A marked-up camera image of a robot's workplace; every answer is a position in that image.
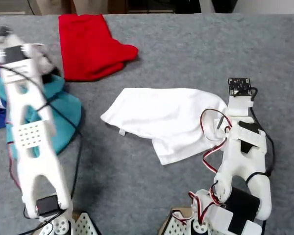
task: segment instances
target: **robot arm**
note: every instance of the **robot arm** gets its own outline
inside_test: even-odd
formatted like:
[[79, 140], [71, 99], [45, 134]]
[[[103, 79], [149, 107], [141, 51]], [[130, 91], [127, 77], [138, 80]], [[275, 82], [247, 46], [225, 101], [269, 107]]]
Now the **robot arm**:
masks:
[[[55, 232], [64, 235], [71, 228], [70, 234], [73, 235], [73, 204], [63, 168], [52, 147], [51, 137], [56, 129], [51, 108], [46, 106], [43, 93], [41, 76], [54, 69], [50, 61], [45, 59], [44, 50], [40, 44], [25, 44], [9, 28], [0, 28], [0, 76], [9, 106], [7, 115], [13, 125], [22, 201], [29, 218], [39, 218], [42, 222], [55, 218], [52, 231], [46, 234]], [[37, 110], [40, 121], [25, 124], [27, 106]], [[39, 148], [39, 157], [33, 155], [34, 147]], [[39, 175], [45, 176], [53, 185], [56, 191], [54, 195], [36, 197], [35, 183]]]
[[[179, 226], [186, 226], [189, 235], [261, 235], [262, 227], [253, 221], [255, 218], [267, 220], [270, 216], [270, 182], [265, 173], [266, 134], [248, 116], [253, 105], [250, 81], [229, 78], [229, 90], [225, 115], [232, 127], [226, 133], [228, 123], [223, 118], [214, 122], [216, 137], [226, 138], [221, 148], [222, 164], [214, 178], [216, 192], [212, 188], [196, 192], [194, 198], [198, 200], [193, 200], [193, 216], [185, 219], [174, 212], [168, 220], [168, 228], [182, 223]], [[232, 187], [232, 178], [236, 175], [246, 181], [251, 194]], [[172, 235], [168, 230], [162, 234]]]

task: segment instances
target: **white towel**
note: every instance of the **white towel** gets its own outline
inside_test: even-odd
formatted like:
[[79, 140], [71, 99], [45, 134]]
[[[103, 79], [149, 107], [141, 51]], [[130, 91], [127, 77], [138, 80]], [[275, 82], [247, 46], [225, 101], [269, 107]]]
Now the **white towel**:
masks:
[[[199, 123], [207, 109], [224, 112], [226, 104], [215, 94], [196, 89], [125, 88], [111, 107], [101, 116], [120, 134], [133, 133], [152, 139], [162, 165], [174, 163], [210, 149], [220, 142], [205, 138]], [[204, 116], [206, 136], [214, 137], [217, 112]]]

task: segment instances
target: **gray table surface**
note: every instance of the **gray table surface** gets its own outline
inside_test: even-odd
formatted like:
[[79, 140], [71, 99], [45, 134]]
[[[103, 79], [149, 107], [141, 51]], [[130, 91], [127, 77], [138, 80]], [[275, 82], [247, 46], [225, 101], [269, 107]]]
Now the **gray table surface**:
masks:
[[[74, 197], [104, 235], [154, 235], [173, 206], [188, 206], [189, 190], [208, 188], [213, 174], [201, 155], [162, 166], [151, 140], [100, 120], [125, 87], [196, 88], [228, 99], [227, 78], [250, 77], [258, 87], [254, 110], [276, 143], [271, 178], [272, 214], [267, 235], [294, 235], [294, 16], [124, 15], [106, 16], [113, 36], [139, 48], [124, 70], [92, 83], [68, 83], [85, 109], [85, 144]], [[61, 66], [57, 16], [0, 17], [26, 42], [40, 42]], [[78, 146], [60, 154], [69, 187]], [[270, 148], [267, 158], [271, 157]], [[221, 153], [211, 158], [221, 162]], [[240, 180], [235, 185], [243, 186]], [[45, 181], [38, 184], [50, 189]], [[37, 225], [23, 218], [20, 192], [8, 174], [5, 130], [0, 130], [0, 234]]]

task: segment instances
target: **red cloth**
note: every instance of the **red cloth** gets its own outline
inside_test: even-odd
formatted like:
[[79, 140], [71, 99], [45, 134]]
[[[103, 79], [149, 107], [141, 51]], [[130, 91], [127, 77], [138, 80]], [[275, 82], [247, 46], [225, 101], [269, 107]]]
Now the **red cloth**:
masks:
[[67, 81], [98, 80], [123, 69], [138, 53], [112, 38], [103, 15], [61, 15], [59, 33]]

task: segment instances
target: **white bracket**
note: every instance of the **white bracket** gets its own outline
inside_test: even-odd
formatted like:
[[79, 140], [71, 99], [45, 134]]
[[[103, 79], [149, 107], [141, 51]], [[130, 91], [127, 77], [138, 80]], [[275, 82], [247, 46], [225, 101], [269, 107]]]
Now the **white bracket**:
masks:
[[230, 96], [229, 104], [225, 111], [227, 116], [248, 116], [248, 109], [254, 104], [250, 96]]
[[[30, 218], [38, 216], [34, 195], [35, 181], [40, 175], [45, 176], [55, 188], [59, 207], [66, 210], [71, 206], [64, 172], [52, 147], [51, 136], [56, 133], [52, 111], [49, 106], [42, 108], [47, 101], [42, 94], [44, 87], [38, 71], [41, 55], [32, 44], [23, 44], [19, 48], [0, 49], [0, 63], [33, 81], [28, 81], [12, 71], [0, 69], [18, 154], [17, 169], [23, 194], [22, 200]], [[38, 111], [42, 120], [24, 124], [27, 106], [35, 110], [42, 108]], [[37, 158], [33, 154], [33, 147], [39, 148], [40, 155]]]
[[[235, 175], [245, 181], [254, 172], [265, 172], [265, 154], [267, 152], [266, 134], [260, 130], [260, 134], [246, 130], [232, 122], [227, 141], [222, 148], [222, 164], [215, 176], [216, 191], [221, 202], [225, 202], [231, 194], [232, 178]], [[241, 140], [253, 144], [250, 151], [241, 152]], [[248, 182], [248, 188], [252, 195], [260, 199], [260, 206], [256, 218], [266, 220], [271, 213], [270, 181], [267, 176], [255, 175]]]

